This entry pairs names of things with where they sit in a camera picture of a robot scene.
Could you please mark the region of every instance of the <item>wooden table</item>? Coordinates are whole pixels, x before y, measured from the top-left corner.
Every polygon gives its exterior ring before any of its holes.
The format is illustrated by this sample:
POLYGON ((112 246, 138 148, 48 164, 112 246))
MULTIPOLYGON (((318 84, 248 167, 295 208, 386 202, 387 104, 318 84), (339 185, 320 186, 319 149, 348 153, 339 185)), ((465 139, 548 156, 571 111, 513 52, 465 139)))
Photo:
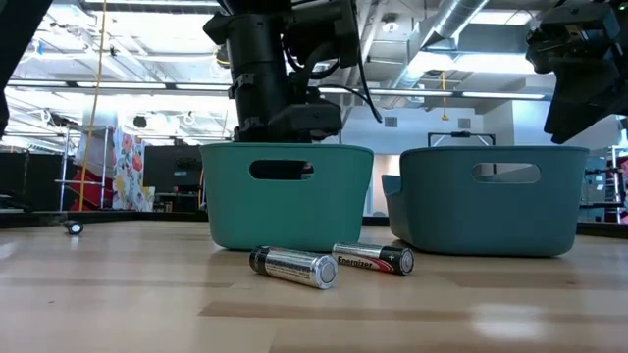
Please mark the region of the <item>wooden table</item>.
MULTIPOLYGON (((0 352, 628 352, 628 242, 560 259, 416 254, 322 291, 262 277, 204 223, 0 231, 0 352)), ((390 244, 385 227, 361 241, 390 244)))

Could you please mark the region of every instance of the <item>teal plastic bin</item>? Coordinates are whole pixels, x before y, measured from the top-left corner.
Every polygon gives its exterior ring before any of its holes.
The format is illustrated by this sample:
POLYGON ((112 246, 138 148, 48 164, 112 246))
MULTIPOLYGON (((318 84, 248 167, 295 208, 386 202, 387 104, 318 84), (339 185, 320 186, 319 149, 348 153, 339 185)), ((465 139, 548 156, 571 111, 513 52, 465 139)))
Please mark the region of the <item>teal plastic bin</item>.
POLYGON ((373 170, 371 150, 320 144, 221 143, 200 147, 214 241, 250 250, 269 245, 331 251, 360 236, 373 170), (300 180, 258 179, 256 161, 305 161, 300 180))
POLYGON ((587 155, 563 146, 407 151, 401 176, 382 176, 392 233, 447 255, 564 254, 575 240, 587 155), (533 167, 474 177, 479 164, 533 167))

